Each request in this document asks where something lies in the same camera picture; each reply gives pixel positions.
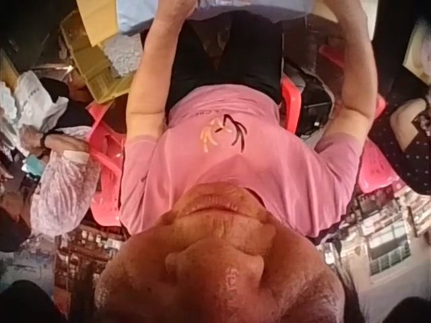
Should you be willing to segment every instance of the floral shirt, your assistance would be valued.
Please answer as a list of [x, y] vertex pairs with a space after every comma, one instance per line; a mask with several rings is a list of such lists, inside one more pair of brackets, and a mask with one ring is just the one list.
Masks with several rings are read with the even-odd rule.
[[[90, 127], [58, 129], [83, 140], [90, 130]], [[52, 151], [32, 196], [32, 233], [59, 236], [74, 230], [90, 208], [99, 174], [100, 166], [91, 157], [78, 162]]]

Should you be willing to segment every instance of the blue object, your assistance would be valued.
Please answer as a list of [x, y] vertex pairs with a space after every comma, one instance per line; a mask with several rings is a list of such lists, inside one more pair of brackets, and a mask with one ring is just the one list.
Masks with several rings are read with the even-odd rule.
[[[150, 27], [158, 0], [117, 0], [117, 21], [122, 34], [132, 36]], [[192, 20], [205, 20], [221, 13], [247, 10], [273, 22], [292, 20], [309, 14], [314, 0], [200, 0]]]
[[37, 157], [29, 155], [25, 162], [27, 173], [41, 177], [45, 171], [45, 164], [42, 163]]

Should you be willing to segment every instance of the pink t-shirt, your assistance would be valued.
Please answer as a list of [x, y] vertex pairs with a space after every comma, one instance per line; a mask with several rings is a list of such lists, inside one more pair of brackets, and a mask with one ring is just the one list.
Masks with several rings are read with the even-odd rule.
[[200, 87], [173, 108], [162, 138], [126, 143], [121, 222], [138, 234], [196, 184], [226, 181], [315, 238], [345, 214], [361, 153], [359, 141], [342, 133], [311, 150], [280, 127], [274, 101], [251, 88]]

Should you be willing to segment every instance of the pink object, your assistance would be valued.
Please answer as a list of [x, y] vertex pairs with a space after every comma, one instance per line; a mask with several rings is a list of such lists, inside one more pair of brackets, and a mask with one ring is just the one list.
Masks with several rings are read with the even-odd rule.
[[295, 133], [301, 114], [301, 92], [292, 80], [284, 75], [281, 79], [281, 93], [286, 102], [286, 129]]
[[121, 168], [123, 166], [123, 145], [125, 136], [113, 131], [103, 120], [110, 104], [92, 103], [88, 111], [94, 117], [92, 132], [89, 134], [90, 154], [100, 162], [101, 191], [96, 192], [92, 201], [92, 213], [102, 226], [120, 226], [119, 192]]
[[[328, 46], [320, 47], [319, 52], [337, 66], [344, 68], [343, 53]], [[386, 108], [386, 101], [378, 95], [376, 118], [378, 118]], [[363, 193], [370, 193], [380, 188], [392, 185], [399, 179], [386, 157], [371, 140], [367, 139], [362, 156], [362, 167], [359, 173], [358, 184]]]
[[216, 182], [256, 192], [274, 217], [304, 236], [340, 222], [358, 177], [361, 142], [338, 133], [312, 150], [279, 126], [277, 109], [246, 86], [201, 87], [172, 109], [161, 138], [128, 140], [121, 222], [129, 233], [149, 229], [196, 185]]
[[386, 157], [371, 140], [367, 139], [362, 156], [358, 184], [363, 193], [371, 193], [392, 185], [399, 179]]

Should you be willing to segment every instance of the pink plastic stool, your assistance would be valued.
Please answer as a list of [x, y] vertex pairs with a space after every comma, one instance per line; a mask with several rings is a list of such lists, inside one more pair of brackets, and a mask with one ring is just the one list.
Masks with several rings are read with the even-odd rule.
[[94, 195], [91, 209], [96, 222], [105, 227], [121, 226], [118, 205], [125, 141], [125, 135], [113, 131], [102, 121], [109, 107], [110, 104], [97, 103], [87, 107], [95, 120], [88, 137], [90, 154], [101, 165], [101, 191]]
[[362, 156], [362, 167], [359, 172], [358, 184], [363, 193], [371, 193], [380, 188], [388, 187], [399, 180], [386, 157], [371, 140], [367, 139]]
[[286, 103], [286, 129], [295, 133], [301, 114], [302, 97], [300, 90], [286, 75], [281, 79], [281, 94]]
[[[319, 52], [337, 66], [344, 68], [343, 53], [328, 46], [320, 47]], [[376, 118], [378, 118], [386, 108], [386, 101], [378, 95], [376, 103]], [[386, 157], [371, 140], [367, 139], [362, 156], [362, 167], [359, 172], [358, 184], [363, 193], [371, 193], [380, 188], [392, 185], [399, 179]]]

